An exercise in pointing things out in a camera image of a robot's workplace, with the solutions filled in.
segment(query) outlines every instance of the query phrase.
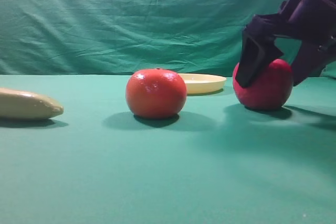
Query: green tablecloth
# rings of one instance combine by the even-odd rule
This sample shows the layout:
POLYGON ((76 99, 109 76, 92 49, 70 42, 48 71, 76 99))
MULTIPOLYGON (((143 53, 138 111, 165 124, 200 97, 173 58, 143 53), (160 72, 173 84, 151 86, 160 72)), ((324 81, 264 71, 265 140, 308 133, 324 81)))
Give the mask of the green tablecloth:
POLYGON ((65 113, 0 123, 1 224, 334 224, 336 81, 311 78, 278 113, 223 92, 178 120, 137 121, 127 76, 0 76, 65 113))

